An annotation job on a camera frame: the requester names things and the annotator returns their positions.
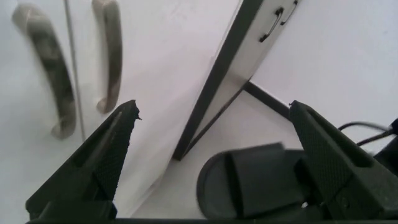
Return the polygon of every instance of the black cable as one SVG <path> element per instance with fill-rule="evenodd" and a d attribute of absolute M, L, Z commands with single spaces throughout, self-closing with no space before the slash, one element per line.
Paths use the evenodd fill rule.
<path fill-rule="evenodd" d="M 362 121 L 354 121 L 354 122 L 350 122 L 347 124 L 342 125 L 340 128 L 338 128 L 340 131 L 342 131 L 345 128 L 348 128 L 350 126 L 355 126 L 355 125 L 360 125 L 360 126 L 365 126 L 365 127 L 369 127 L 369 128 L 374 128 L 374 129 L 378 129 L 381 131 L 388 131 L 390 130 L 390 128 L 386 128 L 383 127 L 381 125 L 378 124 L 374 124 L 374 123 L 369 123 L 369 122 L 362 122 Z"/>
<path fill-rule="evenodd" d="M 376 140 L 379 140 L 379 139 L 388 137 L 388 136 L 390 136 L 390 135 L 392 135 L 392 134 L 394 134 L 394 130 L 393 130 L 393 129 L 390 129 L 390 130 L 384 131 L 384 132 L 381 133 L 381 134 L 378 134 L 378 135 L 375 135 L 375 136 L 373 136 L 373 137 L 370 137 L 370 138 L 367 138 L 367 139 L 365 139 L 365 140 L 362 140 L 362 141 L 360 141 L 360 142 L 358 142 L 358 143 L 356 143 L 356 144 L 357 144 L 358 146 L 363 146 L 363 145 L 365 145 L 365 144 L 367 144 L 367 143 L 370 143 L 370 142 L 373 142 L 373 141 L 376 141 Z"/>

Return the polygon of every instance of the white wall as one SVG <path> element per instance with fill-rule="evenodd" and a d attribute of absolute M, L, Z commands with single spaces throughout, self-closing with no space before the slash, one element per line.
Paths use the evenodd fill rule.
<path fill-rule="evenodd" d="M 303 0 L 252 82 L 335 126 L 398 117 L 398 1 Z M 349 128 L 355 141 L 374 131 Z M 376 152 L 388 141 L 364 147 Z"/>

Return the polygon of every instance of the door handle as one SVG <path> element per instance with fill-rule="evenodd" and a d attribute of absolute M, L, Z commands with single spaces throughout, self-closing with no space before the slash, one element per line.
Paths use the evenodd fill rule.
<path fill-rule="evenodd" d="M 272 34 L 272 31 L 274 31 L 276 25 L 279 23 L 280 18 L 282 18 L 284 10 L 285 9 L 283 7 L 280 7 L 275 11 L 274 14 L 276 15 L 276 20 L 275 20 L 274 24 L 272 25 L 271 29 L 268 31 L 268 34 L 264 34 L 263 36 L 260 37 L 260 39 L 259 39 L 260 43 L 263 43 Z"/>
<path fill-rule="evenodd" d="M 118 2 L 115 0 L 93 0 L 102 38 L 106 44 L 108 66 L 108 88 L 106 96 L 97 104 L 100 113 L 113 110 L 118 102 L 123 64 L 122 32 Z"/>
<path fill-rule="evenodd" d="M 293 2 L 294 6 L 293 6 L 293 9 L 292 9 L 292 12 L 289 14 L 289 16 L 287 17 L 286 21 L 282 21 L 282 22 L 280 23 L 281 26 L 285 25 L 286 22 L 289 21 L 289 19 L 290 19 L 290 17 L 292 16 L 293 12 L 296 10 L 296 7 L 297 7 L 297 4 L 298 4 L 298 3 L 299 3 L 298 0 L 295 0 L 295 1 Z"/>
<path fill-rule="evenodd" d="M 75 131 L 76 106 L 68 69 L 51 22 L 31 4 L 18 5 L 12 19 L 33 43 L 53 91 L 58 123 L 51 133 L 56 138 L 65 139 Z"/>

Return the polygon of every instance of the white floor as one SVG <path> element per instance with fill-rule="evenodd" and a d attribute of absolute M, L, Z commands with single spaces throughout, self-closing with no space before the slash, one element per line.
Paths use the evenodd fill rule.
<path fill-rule="evenodd" d="M 181 162 L 172 161 L 157 190 L 135 218 L 204 218 L 196 201 L 200 169 L 214 154 L 249 146 L 282 142 L 301 148 L 292 124 L 242 92 Z"/>

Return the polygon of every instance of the black edge trim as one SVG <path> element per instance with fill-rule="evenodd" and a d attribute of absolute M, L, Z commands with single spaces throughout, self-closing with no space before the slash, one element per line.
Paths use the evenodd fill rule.
<path fill-rule="evenodd" d="M 189 144 L 188 149 L 186 151 L 186 153 L 189 152 L 189 150 L 192 149 L 192 147 L 199 141 L 199 139 L 210 129 L 210 127 L 216 122 L 216 120 L 224 113 L 224 111 L 226 111 L 226 109 L 231 105 L 231 103 L 236 99 L 236 97 L 238 97 L 238 95 L 245 89 L 245 86 L 248 84 L 249 82 L 246 82 L 245 85 L 243 85 L 243 87 L 237 92 L 235 93 L 235 95 L 227 102 L 227 104 L 225 104 L 222 109 L 216 114 L 216 116 L 214 116 L 213 119 L 211 119 L 211 121 L 200 131 L 200 133 L 198 134 L 198 136 L 192 140 L 192 142 Z"/>
<path fill-rule="evenodd" d="M 189 117 L 177 147 L 174 150 L 174 159 L 180 161 L 189 151 L 188 147 L 192 145 L 191 141 L 195 132 L 215 96 L 221 81 L 223 81 L 236 52 L 246 36 L 246 32 L 249 30 L 257 11 L 261 7 L 262 2 L 263 0 L 244 0 L 242 2 L 220 53 L 211 69 L 209 77 L 207 78 L 205 86 L 203 87 L 199 99 Z"/>
<path fill-rule="evenodd" d="M 250 95 L 254 96 L 265 105 L 269 106 L 276 113 L 279 113 L 281 116 L 289 120 L 289 107 L 272 97 L 267 92 L 264 92 L 255 84 L 249 82 L 244 90 L 246 90 Z"/>

